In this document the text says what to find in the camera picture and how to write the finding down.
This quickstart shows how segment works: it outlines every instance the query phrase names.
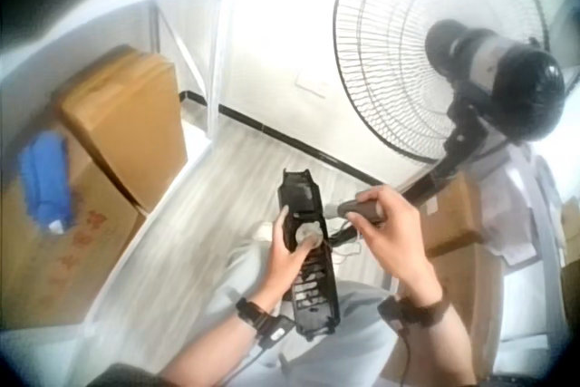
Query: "hand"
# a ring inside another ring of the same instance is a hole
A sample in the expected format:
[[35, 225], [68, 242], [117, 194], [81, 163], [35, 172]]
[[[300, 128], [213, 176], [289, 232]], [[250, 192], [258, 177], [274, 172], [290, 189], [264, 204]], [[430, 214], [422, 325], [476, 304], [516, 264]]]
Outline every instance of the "hand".
[[378, 201], [387, 217], [376, 228], [357, 213], [347, 215], [385, 272], [405, 284], [417, 306], [439, 301], [442, 289], [433, 266], [425, 256], [419, 210], [388, 186], [362, 192], [356, 196], [356, 200]]
[[316, 244], [316, 236], [310, 236], [304, 240], [294, 253], [288, 251], [284, 243], [283, 231], [284, 220], [287, 215], [288, 206], [284, 206], [278, 218], [276, 218], [272, 230], [272, 246], [270, 247], [266, 279], [260, 291], [252, 298], [252, 301], [267, 311], [271, 310], [269, 308], [270, 305], [273, 308], [282, 299], [284, 293], [298, 276], [306, 256]]

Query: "person's leg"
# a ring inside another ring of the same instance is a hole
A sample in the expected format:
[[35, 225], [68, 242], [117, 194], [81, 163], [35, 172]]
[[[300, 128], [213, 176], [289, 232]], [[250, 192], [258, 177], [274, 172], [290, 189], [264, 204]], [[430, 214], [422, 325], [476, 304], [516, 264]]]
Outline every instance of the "person's leg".
[[[203, 333], [228, 319], [236, 312], [237, 301], [242, 296], [248, 297], [257, 290], [266, 273], [269, 244], [270, 242], [265, 240], [248, 240], [231, 253], [226, 272], [219, 281], [204, 313], [194, 323], [187, 343], [194, 342]], [[236, 370], [255, 358], [260, 351], [261, 348], [254, 346]], [[286, 385], [278, 356], [279, 347], [268, 350], [227, 385], [266, 385], [264, 382], [269, 386]]]
[[391, 355], [397, 335], [377, 312], [389, 292], [340, 281], [337, 291], [341, 322], [334, 334], [289, 362], [292, 386], [372, 386]]

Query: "light grey floor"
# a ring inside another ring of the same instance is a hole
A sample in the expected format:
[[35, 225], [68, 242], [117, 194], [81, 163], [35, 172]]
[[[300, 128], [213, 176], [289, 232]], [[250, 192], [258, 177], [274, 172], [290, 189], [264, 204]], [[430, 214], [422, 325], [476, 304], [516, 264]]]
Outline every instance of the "light grey floor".
[[[183, 103], [183, 117], [204, 123], [204, 110]], [[236, 121], [221, 117], [213, 150], [153, 223], [110, 292], [94, 336], [85, 339], [71, 384], [85, 385], [111, 363], [156, 372], [184, 344], [231, 248], [256, 223], [276, 216], [283, 169], [310, 169], [323, 202], [352, 198], [361, 181]], [[331, 223], [331, 227], [340, 223]], [[380, 285], [382, 271], [367, 248], [335, 256], [337, 275]]]

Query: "forearm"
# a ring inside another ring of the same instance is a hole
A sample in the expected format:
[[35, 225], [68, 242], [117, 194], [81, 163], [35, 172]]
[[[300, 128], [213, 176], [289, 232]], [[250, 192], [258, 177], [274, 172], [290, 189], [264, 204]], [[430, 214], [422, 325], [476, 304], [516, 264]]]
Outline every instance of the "forearm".
[[[271, 312], [280, 299], [277, 290], [264, 287], [249, 301]], [[160, 375], [179, 386], [219, 385], [248, 354], [255, 339], [256, 330], [233, 314], [186, 347]]]
[[[408, 286], [416, 306], [432, 305], [443, 297], [443, 289], [428, 264], [426, 271]], [[457, 311], [450, 306], [442, 319], [429, 328], [411, 327], [415, 343], [424, 346], [430, 355], [438, 385], [471, 385], [476, 383], [473, 371], [471, 342]]]

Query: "person's right hand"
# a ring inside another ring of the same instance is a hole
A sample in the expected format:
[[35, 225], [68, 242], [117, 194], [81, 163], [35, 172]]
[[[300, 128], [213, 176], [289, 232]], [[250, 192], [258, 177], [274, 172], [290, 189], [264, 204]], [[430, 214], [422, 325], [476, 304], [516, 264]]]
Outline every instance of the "person's right hand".
[[356, 200], [376, 200], [387, 217], [377, 228], [357, 213], [347, 215], [385, 272], [405, 284], [415, 305], [425, 306], [439, 301], [442, 289], [425, 256], [419, 210], [388, 186], [362, 192]]

